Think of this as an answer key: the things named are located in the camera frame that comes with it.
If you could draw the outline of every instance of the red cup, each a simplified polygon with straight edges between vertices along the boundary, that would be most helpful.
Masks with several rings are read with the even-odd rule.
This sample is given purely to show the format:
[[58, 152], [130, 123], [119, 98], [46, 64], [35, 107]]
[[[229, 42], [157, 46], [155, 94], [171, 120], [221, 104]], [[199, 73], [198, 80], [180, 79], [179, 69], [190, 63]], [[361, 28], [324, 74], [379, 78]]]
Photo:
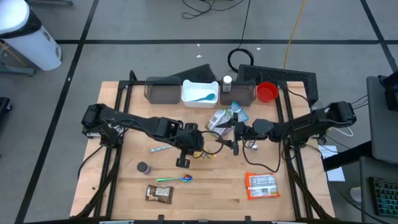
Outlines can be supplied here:
[[257, 86], [257, 97], [259, 100], [269, 103], [272, 100], [278, 97], [279, 91], [278, 88], [270, 83], [270, 82], [263, 82]]

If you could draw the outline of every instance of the white paper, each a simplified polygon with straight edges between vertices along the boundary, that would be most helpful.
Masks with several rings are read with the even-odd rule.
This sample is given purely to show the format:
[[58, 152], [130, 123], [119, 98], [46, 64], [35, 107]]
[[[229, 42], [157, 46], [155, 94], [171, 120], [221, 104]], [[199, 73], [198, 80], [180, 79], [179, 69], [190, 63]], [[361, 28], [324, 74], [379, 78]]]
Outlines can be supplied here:
[[[322, 153], [322, 158], [326, 159], [327, 157], [331, 157], [337, 154], [337, 148], [336, 146], [321, 146], [319, 145], [319, 150]], [[333, 181], [333, 182], [345, 182], [346, 179], [344, 178], [344, 173], [343, 173], [343, 168], [339, 167], [333, 170], [329, 170], [328, 171], [328, 177], [329, 177], [329, 181]]]

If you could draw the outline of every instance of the computer keyboard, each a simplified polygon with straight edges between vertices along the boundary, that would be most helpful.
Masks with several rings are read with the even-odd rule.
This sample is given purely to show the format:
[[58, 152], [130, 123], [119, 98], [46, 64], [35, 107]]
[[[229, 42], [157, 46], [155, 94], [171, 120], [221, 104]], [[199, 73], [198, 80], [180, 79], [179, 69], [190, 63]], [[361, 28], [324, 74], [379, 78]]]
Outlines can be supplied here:
[[370, 177], [369, 184], [376, 214], [398, 218], [398, 180]]

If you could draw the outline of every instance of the wooden table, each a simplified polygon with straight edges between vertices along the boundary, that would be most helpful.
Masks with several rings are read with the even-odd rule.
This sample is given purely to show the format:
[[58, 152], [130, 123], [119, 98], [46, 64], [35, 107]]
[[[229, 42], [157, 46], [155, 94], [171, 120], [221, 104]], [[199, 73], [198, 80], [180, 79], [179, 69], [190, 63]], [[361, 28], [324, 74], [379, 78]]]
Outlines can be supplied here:
[[[302, 82], [288, 82], [288, 86], [291, 91], [305, 96]], [[103, 82], [98, 102], [113, 108], [117, 87], [118, 82]], [[217, 109], [228, 107], [217, 104], [215, 109], [187, 108], [182, 102], [178, 105], [152, 105], [145, 99], [143, 90], [143, 85], [133, 86], [129, 113], [142, 117], [163, 116], [182, 120], [184, 123], [197, 123], [201, 130], [205, 130], [204, 125]], [[281, 100], [284, 102], [283, 93], [280, 92], [280, 94]], [[123, 99], [125, 96], [122, 96], [120, 108], [123, 108]], [[304, 99], [290, 94], [290, 100], [295, 118], [309, 113], [308, 104]], [[277, 108], [274, 102], [262, 103], [256, 100], [244, 110], [249, 115], [249, 121], [246, 122], [248, 125], [251, 125], [256, 118], [278, 122]], [[85, 157], [98, 148], [99, 141], [98, 138], [88, 140]], [[257, 152], [246, 150], [249, 160], [266, 164], [275, 169], [278, 163], [278, 144], [270, 142], [270, 140], [258, 141], [257, 144], [259, 146]], [[315, 140], [310, 140], [308, 144], [318, 147]], [[180, 154], [178, 149], [170, 148], [155, 153], [149, 152], [150, 149], [163, 145], [139, 131], [129, 130], [126, 133], [112, 219], [156, 220], [158, 215], [165, 215], [166, 220], [244, 220], [247, 215], [250, 215], [252, 220], [295, 219], [286, 164], [283, 160], [279, 171], [275, 173], [281, 197], [247, 200], [245, 172], [263, 174], [269, 173], [269, 171], [263, 167], [246, 163], [241, 148], [239, 156], [233, 156], [232, 151], [225, 147], [216, 155], [215, 159], [189, 158], [191, 160], [190, 168], [182, 169], [175, 166], [176, 158]], [[98, 188], [104, 152], [105, 150], [102, 150], [95, 155], [82, 169], [71, 215], [80, 212]], [[319, 152], [309, 147], [303, 148], [301, 152], [308, 189], [326, 212], [334, 216]], [[151, 175], [144, 175], [137, 171], [136, 166], [141, 161], [152, 167]], [[155, 181], [156, 178], [180, 177], [183, 174], [192, 175], [193, 182], [157, 183]], [[148, 184], [175, 187], [172, 204], [145, 201]], [[297, 192], [301, 214], [304, 217], [302, 194], [298, 187]], [[105, 214], [107, 201], [108, 191], [104, 193], [101, 214]]]

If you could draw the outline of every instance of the brown wrapper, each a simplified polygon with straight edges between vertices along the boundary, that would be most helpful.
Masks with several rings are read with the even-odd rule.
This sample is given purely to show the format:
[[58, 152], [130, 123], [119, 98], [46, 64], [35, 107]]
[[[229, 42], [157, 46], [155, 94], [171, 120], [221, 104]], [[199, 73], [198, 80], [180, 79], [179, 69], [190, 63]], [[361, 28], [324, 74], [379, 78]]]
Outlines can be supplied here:
[[172, 203], [173, 187], [156, 187], [148, 185], [145, 200], [154, 200], [166, 204]]

